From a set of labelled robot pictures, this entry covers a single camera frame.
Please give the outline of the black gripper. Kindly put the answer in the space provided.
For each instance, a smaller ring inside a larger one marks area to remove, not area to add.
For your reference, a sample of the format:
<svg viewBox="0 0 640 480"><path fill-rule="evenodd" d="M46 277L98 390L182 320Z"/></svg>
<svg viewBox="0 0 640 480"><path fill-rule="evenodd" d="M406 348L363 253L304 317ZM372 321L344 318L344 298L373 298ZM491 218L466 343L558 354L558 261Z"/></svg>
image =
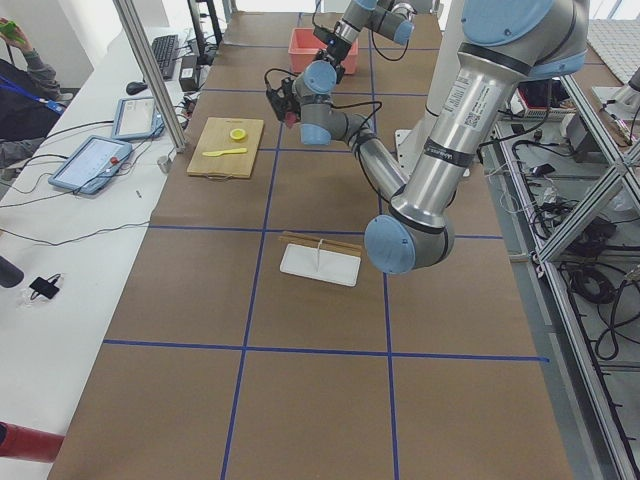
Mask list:
<svg viewBox="0 0 640 480"><path fill-rule="evenodd" d="M348 56L352 44L340 37L326 37L322 42L325 47L319 51L319 59L330 63L334 68L340 67Z"/></svg>
<svg viewBox="0 0 640 480"><path fill-rule="evenodd" d="M291 77L284 78L279 88L273 88L270 82L266 81L266 98L281 123L284 123L285 113L289 111L295 112L300 122L300 104L294 95L293 85L294 79Z"/></svg>

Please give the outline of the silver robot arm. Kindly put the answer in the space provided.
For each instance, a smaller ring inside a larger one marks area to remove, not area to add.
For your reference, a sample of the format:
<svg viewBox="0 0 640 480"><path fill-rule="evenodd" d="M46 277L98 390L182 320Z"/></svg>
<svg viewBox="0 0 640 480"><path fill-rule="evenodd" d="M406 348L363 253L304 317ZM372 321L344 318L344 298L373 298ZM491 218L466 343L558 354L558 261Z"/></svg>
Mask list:
<svg viewBox="0 0 640 480"><path fill-rule="evenodd" d="M414 30L416 14L416 8L405 1L351 1L332 28L314 26L314 36L324 45L316 53L315 60L338 67L363 29L406 46Z"/></svg>
<svg viewBox="0 0 640 480"><path fill-rule="evenodd" d="M457 72L411 172L404 172L362 115L340 111L332 92L363 30L406 45L413 18L428 1L353 1L334 27L317 27L322 48L303 72L268 88L267 99L285 124L298 124L306 145L345 143L388 206L371 220L364 243L370 261L387 274L435 265L451 252L445 214L465 170L489 135L503 104L525 81L578 71L586 56L585 1L467 1L462 34L450 60Z"/></svg>

